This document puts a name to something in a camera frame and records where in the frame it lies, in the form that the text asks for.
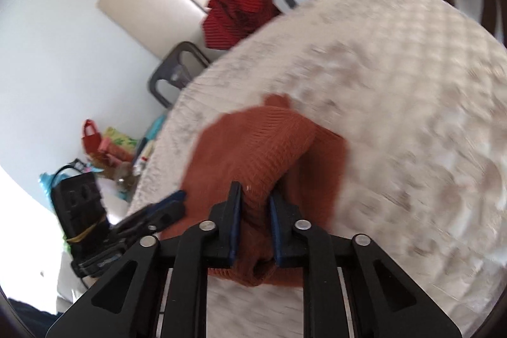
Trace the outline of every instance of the beige tablecloth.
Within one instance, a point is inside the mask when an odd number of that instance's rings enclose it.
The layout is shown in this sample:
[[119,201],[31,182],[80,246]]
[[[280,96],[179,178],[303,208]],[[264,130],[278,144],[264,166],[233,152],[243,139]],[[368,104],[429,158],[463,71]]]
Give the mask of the beige tablecloth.
[[[288,93],[344,136],[334,234],[368,233],[469,336],[505,287],[507,54],[441,0],[311,0],[183,91],[132,210],[175,191],[200,131]],[[210,279],[209,337],[303,334],[302,292]]]

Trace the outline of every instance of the folded cloth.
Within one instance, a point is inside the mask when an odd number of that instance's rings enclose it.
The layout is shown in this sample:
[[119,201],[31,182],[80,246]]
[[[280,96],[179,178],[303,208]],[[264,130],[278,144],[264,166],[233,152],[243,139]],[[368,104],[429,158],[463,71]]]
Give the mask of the folded cloth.
[[210,208],[227,199],[231,182],[239,181],[237,259],[230,270],[210,273],[247,286],[301,285],[300,270],[275,268],[268,196],[280,181],[283,196],[305,219],[329,229],[345,158],[345,140],[291,110],[287,96],[271,95],[265,106],[223,115],[203,131],[183,178],[186,216],[161,238],[207,219]]
[[227,50],[257,31],[280,11],[273,0],[209,0],[202,23],[206,46]]

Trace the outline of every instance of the red handbag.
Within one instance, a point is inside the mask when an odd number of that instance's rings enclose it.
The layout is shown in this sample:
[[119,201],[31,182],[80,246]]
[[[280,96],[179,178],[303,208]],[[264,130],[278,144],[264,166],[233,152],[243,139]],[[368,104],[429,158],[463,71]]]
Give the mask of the red handbag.
[[102,142],[102,135],[97,129],[97,125],[91,119],[87,119],[83,125],[83,149],[85,153],[91,155],[98,153],[98,147]]

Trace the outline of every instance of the rust-colored knit garment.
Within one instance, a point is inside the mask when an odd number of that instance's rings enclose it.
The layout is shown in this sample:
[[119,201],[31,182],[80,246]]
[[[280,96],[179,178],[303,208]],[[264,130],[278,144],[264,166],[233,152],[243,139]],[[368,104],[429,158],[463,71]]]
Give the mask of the rust-colored knit garment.
[[346,158],[345,140],[290,109],[287,96],[265,106],[222,116],[203,131],[184,176],[186,215],[162,233],[181,235],[227,199],[232,181],[243,188],[240,245],[230,270],[210,270],[240,284],[302,284],[299,270],[282,270],[273,259],[268,196],[281,180],[286,200],[305,219],[326,228],[333,216]]

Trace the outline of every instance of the silver rivet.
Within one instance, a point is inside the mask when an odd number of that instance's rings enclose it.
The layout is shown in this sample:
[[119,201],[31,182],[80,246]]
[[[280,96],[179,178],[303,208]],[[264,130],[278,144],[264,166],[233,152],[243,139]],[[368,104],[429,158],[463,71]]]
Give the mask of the silver rivet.
[[199,228],[201,228],[203,231],[211,231],[212,229],[215,229],[216,225],[213,221],[202,221],[199,224]]
[[304,231],[305,229],[310,229],[312,227],[312,224],[310,221],[306,221],[306,219],[300,219],[299,221],[296,221],[294,226],[297,229],[302,229]]
[[370,242],[372,242],[372,240],[368,235],[363,234],[359,234],[358,236],[356,236],[354,238],[354,241],[356,242],[356,244],[361,245],[363,247],[366,247],[367,245],[369,245]]
[[155,237],[152,237],[151,235],[147,235],[145,237],[142,237],[139,241],[141,246],[144,246],[145,248],[149,248],[154,246],[154,244],[157,243],[157,239]]

